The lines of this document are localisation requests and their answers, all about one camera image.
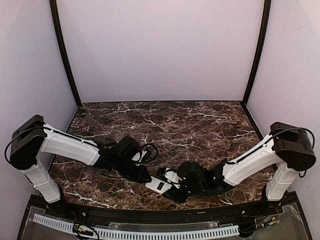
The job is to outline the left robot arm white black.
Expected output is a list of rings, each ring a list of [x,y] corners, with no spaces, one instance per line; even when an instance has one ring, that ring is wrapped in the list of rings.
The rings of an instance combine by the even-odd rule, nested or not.
[[[61,201],[63,193],[38,159],[39,153],[66,157],[99,170],[116,170],[135,183],[152,181],[145,166],[152,153],[143,150],[133,138],[125,136],[119,142],[98,143],[62,132],[46,124],[43,116],[34,115],[12,134],[4,158],[30,180],[49,204]]]

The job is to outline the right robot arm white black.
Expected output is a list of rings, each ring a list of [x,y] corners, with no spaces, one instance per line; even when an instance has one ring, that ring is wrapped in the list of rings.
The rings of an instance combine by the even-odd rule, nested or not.
[[[189,194],[222,195],[255,173],[279,164],[262,191],[266,201],[277,202],[316,163],[314,146],[311,130],[275,122],[257,145],[230,161],[224,159],[211,170],[197,162],[182,163],[176,171],[178,180],[170,181],[171,187],[164,195],[178,203],[184,203]]]

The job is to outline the white red remote control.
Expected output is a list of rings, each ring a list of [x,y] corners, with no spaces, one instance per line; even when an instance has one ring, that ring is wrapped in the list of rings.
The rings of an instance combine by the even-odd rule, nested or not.
[[[162,195],[166,191],[170,190],[172,185],[161,180],[161,179],[158,179],[154,176],[151,176],[151,182],[147,182],[145,184],[145,187],[148,188],[149,190],[152,190],[152,191]]]

